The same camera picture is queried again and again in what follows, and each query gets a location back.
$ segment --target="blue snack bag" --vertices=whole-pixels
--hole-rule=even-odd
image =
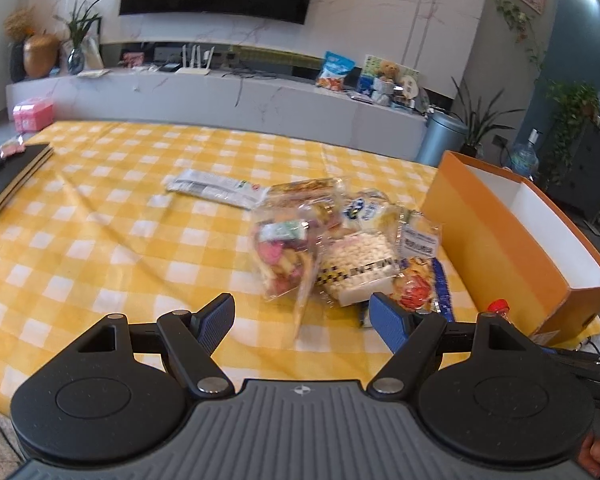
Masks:
[[[320,75],[315,82],[316,86],[328,88],[336,92],[343,91],[344,78],[353,70],[355,65],[355,61],[340,54],[327,51],[324,55],[322,70],[320,70]]]

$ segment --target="crosshair logo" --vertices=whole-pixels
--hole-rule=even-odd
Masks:
[[[300,386],[296,386],[293,389],[293,392],[295,394],[298,394],[299,396],[305,396],[311,393],[311,388],[309,388],[308,386],[304,386],[304,384],[301,384]]]

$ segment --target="silver screw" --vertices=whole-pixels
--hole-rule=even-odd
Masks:
[[[374,381],[373,389],[379,394],[397,394],[404,388],[404,383],[400,379],[393,377],[383,377]]]
[[[198,389],[206,394],[221,394],[228,387],[228,381],[222,377],[205,377],[198,381]]]

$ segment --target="human hand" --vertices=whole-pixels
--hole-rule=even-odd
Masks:
[[[600,477],[600,440],[594,442],[593,433],[589,433],[582,443],[578,463],[594,478]]]

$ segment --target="blue wall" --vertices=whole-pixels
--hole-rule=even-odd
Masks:
[[[546,98],[547,80],[586,81],[600,90],[599,0],[558,0],[544,69],[520,127],[518,140],[527,138],[532,128],[547,133],[552,126],[554,104]]]

